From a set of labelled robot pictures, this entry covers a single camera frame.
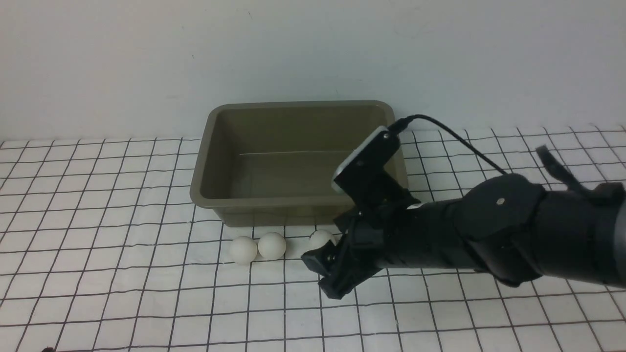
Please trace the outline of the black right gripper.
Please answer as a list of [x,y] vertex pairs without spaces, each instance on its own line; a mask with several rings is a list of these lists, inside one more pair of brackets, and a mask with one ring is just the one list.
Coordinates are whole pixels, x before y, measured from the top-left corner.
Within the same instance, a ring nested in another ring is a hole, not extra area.
[[454,225],[460,198],[414,203],[398,209],[379,228],[356,208],[335,224],[344,236],[338,243],[304,252],[311,272],[324,275],[320,287],[329,299],[342,299],[381,269],[469,269],[470,247]]

